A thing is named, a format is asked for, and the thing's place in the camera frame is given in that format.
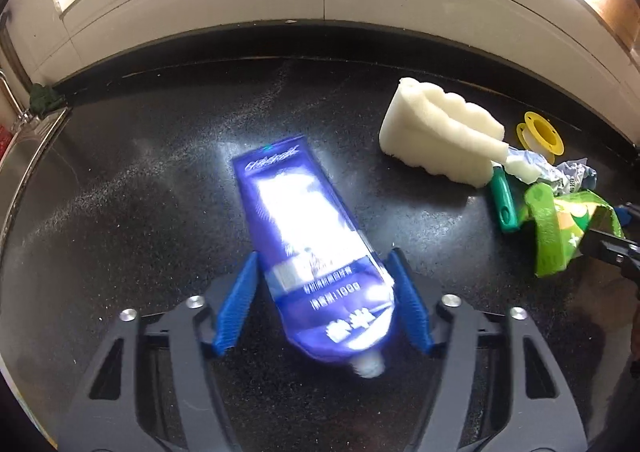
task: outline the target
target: sponge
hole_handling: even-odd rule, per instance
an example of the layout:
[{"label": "sponge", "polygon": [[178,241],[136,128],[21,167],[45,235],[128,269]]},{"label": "sponge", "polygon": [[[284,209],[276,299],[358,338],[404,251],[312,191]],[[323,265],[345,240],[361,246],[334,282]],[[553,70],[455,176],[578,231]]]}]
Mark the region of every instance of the sponge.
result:
[{"label": "sponge", "polygon": [[411,167],[484,187],[505,163],[504,127],[480,106],[428,82],[402,78],[380,127],[380,148]]}]

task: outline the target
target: black stone surface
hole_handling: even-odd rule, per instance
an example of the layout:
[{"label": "black stone surface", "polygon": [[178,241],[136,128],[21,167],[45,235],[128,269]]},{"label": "black stone surface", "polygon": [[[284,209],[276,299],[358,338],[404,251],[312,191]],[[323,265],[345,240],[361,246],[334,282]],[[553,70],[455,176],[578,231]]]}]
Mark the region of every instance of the black stone surface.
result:
[{"label": "black stone surface", "polygon": [[[626,400],[624,407],[638,394],[626,378],[635,286],[586,258],[535,278],[532,228],[502,235],[488,191],[383,155],[378,129],[401,76],[487,108],[516,144],[523,103],[356,62],[178,66],[72,97],[77,107],[28,184],[0,269],[0,352],[49,432],[56,435],[111,317],[126,307],[167,310],[242,263],[252,246],[229,161],[299,133],[381,254],[401,247],[415,270],[478,309],[525,307],[564,371],[589,438],[607,428],[612,400]],[[600,195],[640,203],[629,167],[613,152],[569,124],[554,126],[564,158],[587,156],[598,171]],[[441,360],[420,356],[397,329],[385,356],[387,370],[374,380],[316,364],[286,343],[259,297],[237,348],[212,368],[248,452],[399,451],[433,394]],[[479,377],[484,368],[482,359]],[[481,414],[476,400],[464,442],[477,437]]]}]

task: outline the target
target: green plastic tool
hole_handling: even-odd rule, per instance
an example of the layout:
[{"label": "green plastic tool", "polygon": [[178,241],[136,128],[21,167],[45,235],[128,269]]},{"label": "green plastic tool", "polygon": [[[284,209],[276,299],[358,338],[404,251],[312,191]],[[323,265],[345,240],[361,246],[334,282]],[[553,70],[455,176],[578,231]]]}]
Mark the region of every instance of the green plastic tool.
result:
[{"label": "green plastic tool", "polygon": [[513,204],[513,196],[507,182],[507,176],[501,165],[494,165],[494,177],[489,182],[491,192],[494,195],[494,204],[500,221],[500,230],[505,234],[515,232],[520,228],[518,214]]}]

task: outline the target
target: metal screw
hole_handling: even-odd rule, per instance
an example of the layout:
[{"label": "metal screw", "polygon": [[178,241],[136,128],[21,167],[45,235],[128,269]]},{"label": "metal screw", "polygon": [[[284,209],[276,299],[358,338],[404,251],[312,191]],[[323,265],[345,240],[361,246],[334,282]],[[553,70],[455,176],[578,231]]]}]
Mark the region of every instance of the metal screw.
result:
[{"label": "metal screw", "polygon": [[190,309],[196,309],[202,306],[204,306],[204,297],[202,295],[194,295],[187,299],[187,307]]},{"label": "metal screw", "polygon": [[138,316],[138,312],[133,308],[126,308],[120,312],[120,320],[123,322],[129,322]]},{"label": "metal screw", "polygon": [[509,315],[515,320],[525,320],[529,316],[529,313],[527,313],[527,310],[523,307],[512,307],[509,310]]},{"label": "metal screw", "polygon": [[460,299],[458,295],[453,295],[452,293],[443,295],[441,300],[445,306],[449,307],[458,307],[460,304],[462,304],[462,299]]}]

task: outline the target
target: tape roll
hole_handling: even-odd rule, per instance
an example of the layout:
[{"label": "tape roll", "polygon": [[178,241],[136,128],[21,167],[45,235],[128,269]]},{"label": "tape roll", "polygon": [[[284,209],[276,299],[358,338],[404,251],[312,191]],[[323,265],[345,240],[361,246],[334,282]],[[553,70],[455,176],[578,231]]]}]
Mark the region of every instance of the tape roll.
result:
[{"label": "tape roll", "polygon": [[558,132],[546,119],[533,111],[525,113],[524,123],[517,125],[516,134],[525,149],[544,156],[552,165],[556,156],[564,153],[564,143]]}]

